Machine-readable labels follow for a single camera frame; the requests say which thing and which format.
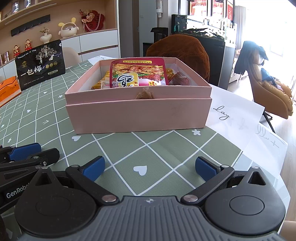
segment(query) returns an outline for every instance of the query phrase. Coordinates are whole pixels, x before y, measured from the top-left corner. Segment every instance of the black jacket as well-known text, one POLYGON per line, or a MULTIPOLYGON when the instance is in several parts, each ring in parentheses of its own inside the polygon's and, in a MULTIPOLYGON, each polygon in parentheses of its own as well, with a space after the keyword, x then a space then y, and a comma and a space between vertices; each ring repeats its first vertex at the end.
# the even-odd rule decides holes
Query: black jacket
POLYGON ((263 47, 258 46, 253 41, 244 41, 241 52, 240 52, 239 57, 237 59, 237 63, 235 64, 235 67, 234 67, 234 72, 236 74, 244 74, 245 73, 247 66, 249 64, 249 58, 255 49, 258 49, 259 54, 264 59, 268 60, 263 47))

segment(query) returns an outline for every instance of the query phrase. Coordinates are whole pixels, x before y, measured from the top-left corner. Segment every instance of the chair leg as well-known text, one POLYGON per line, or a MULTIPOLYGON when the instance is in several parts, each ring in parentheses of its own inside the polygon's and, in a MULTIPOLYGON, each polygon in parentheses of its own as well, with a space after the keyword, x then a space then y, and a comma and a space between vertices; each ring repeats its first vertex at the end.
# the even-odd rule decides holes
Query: chair leg
POLYGON ((275 133, 274 128, 272 127, 270 120, 268 119, 268 116, 267 116, 268 114, 264 111, 263 115, 264 115, 265 119, 267 120, 267 123, 269 124, 271 130, 275 133))
MULTIPOLYGON (((265 112, 265 113, 266 113, 266 112, 265 112)), ((271 116, 270 114, 266 113, 266 115, 269 116, 269 117, 272 119, 272 116, 271 116)))

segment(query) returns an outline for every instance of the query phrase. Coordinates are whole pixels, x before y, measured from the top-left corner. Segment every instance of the pink cardboard box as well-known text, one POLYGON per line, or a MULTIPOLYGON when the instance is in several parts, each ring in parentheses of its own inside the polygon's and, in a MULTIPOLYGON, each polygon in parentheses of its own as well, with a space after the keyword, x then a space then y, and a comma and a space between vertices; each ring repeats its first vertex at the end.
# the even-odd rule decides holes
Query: pink cardboard box
POLYGON ((191 85, 147 86, 155 99, 135 99, 143 86, 91 90, 114 59, 92 66, 65 93, 76 134, 203 128, 211 86, 177 58, 163 59, 166 68, 186 75, 191 85))

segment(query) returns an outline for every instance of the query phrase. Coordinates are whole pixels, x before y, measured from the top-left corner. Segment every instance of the black package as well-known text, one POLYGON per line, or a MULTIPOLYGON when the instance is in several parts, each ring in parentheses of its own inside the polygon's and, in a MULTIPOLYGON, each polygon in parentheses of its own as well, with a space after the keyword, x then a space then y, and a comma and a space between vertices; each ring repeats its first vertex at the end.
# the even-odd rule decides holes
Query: black package
POLYGON ((19 54, 15 58, 21 90, 66 72, 62 42, 55 40, 19 54))

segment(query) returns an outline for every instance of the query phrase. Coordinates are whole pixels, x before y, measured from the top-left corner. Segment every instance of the orange bag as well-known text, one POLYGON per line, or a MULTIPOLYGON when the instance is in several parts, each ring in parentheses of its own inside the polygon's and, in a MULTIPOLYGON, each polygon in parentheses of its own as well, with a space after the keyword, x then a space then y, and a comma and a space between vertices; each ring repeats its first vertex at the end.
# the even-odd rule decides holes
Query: orange bag
POLYGON ((4 80, 0 83, 0 107, 21 94, 20 85, 16 76, 4 80))

